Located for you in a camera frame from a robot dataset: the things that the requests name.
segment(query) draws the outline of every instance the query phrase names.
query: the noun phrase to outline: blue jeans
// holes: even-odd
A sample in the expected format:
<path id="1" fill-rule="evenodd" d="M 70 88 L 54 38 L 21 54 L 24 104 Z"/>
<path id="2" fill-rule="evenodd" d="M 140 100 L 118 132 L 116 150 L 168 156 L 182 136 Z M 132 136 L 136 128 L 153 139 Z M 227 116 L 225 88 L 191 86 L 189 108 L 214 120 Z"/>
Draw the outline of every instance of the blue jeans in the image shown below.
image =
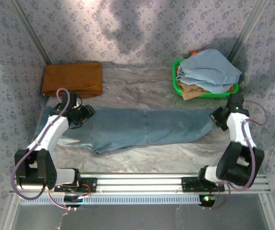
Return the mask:
<path id="1" fill-rule="evenodd" d="M 46 107 L 37 134 L 47 122 Z M 58 144 L 103 153 L 145 145 L 186 143 L 201 138 L 213 126 L 213 109 L 95 108 L 96 114 L 77 129 L 68 129 Z"/>

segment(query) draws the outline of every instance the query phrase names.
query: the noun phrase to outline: folded blue cloth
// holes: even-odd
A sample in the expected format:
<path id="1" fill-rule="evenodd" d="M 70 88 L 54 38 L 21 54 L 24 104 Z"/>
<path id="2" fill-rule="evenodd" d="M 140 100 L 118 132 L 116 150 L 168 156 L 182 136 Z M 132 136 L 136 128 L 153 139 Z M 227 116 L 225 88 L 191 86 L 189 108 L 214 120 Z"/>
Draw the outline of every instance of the folded blue cloth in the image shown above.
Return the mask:
<path id="1" fill-rule="evenodd" d="M 216 49 L 201 51 L 180 62 L 177 80 L 198 85 L 212 93 L 227 92 L 242 72 Z"/>
<path id="2" fill-rule="evenodd" d="M 52 107 L 44 109 L 38 135 Z M 86 147 L 103 153 L 135 146 L 185 143 L 201 138 L 213 126 L 213 109 L 96 108 L 96 114 L 77 129 L 64 132 L 58 144 Z"/>

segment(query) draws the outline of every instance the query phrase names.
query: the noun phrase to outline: grey wall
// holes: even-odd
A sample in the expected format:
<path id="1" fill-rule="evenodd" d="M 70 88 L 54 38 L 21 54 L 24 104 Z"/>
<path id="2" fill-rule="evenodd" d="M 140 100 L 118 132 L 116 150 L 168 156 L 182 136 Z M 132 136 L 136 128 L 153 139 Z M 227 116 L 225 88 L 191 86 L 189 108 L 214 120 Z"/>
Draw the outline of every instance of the grey wall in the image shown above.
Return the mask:
<path id="1" fill-rule="evenodd" d="M 227 55 L 255 0 L 19 0 L 52 63 L 170 67 L 195 49 Z"/>
<path id="2" fill-rule="evenodd" d="M 0 214 L 11 188 L 14 153 L 31 140 L 43 106 L 43 70 L 15 14 L 0 0 Z"/>
<path id="3" fill-rule="evenodd" d="M 265 167 L 275 198 L 275 1 L 271 0 L 244 43 L 234 64 L 245 71 L 241 87 L 248 99 L 260 102 L 268 111 L 264 127 L 254 126 L 255 142 L 265 150 Z M 264 120 L 262 110 L 249 106 L 251 116 Z"/>

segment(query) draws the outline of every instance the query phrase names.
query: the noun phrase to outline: tan cloth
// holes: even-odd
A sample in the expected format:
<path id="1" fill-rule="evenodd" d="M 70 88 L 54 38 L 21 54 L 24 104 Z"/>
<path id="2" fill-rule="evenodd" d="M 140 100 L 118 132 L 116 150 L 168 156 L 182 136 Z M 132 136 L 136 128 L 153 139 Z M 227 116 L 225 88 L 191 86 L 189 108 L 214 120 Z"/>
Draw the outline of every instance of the tan cloth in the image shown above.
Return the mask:
<path id="1" fill-rule="evenodd" d="M 189 100 L 194 97 L 198 97 L 206 93 L 207 91 L 198 85 L 187 85 L 182 82 L 178 82 L 182 97 L 184 100 Z"/>
<path id="2" fill-rule="evenodd" d="M 101 63 L 47 65 L 42 93 L 55 96 L 58 88 L 78 93 L 82 98 L 96 97 L 103 93 L 103 69 Z"/>

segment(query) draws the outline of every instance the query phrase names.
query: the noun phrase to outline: plastic laundry basket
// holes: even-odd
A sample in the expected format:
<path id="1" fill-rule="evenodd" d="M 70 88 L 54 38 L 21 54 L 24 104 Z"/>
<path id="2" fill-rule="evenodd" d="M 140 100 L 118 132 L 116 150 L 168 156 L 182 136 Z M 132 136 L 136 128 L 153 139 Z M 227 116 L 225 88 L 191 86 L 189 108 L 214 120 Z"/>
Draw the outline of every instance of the plastic laundry basket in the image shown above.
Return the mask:
<path id="1" fill-rule="evenodd" d="M 179 96 L 182 96 L 181 94 L 181 91 L 179 89 L 179 86 L 177 85 L 177 80 L 176 80 L 176 77 L 177 77 L 177 72 L 176 72 L 176 67 L 177 66 L 180 66 L 180 62 L 182 62 L 184 59 L 179 59 L 177 61 L 175 61 L 173 64 L 172 64 L 172 83 L 174 85 L 174 88 L 177 92 L 177 94 Z M 234 90 L 231 91 L 231 92 L 224 92 L 224 93 L 211 93 L 211 92 L 206 92 L 204 93 L 203 95 L 201 96 L 198 96 L 198 97 L 201 97 L 201 98 L 226 98 L 228 97 L 230 94 L 232 93 L 236 93 L 238 90 L 239 90 L 239 84 L 236 83 L 233 85 L 234 86 Z"/>

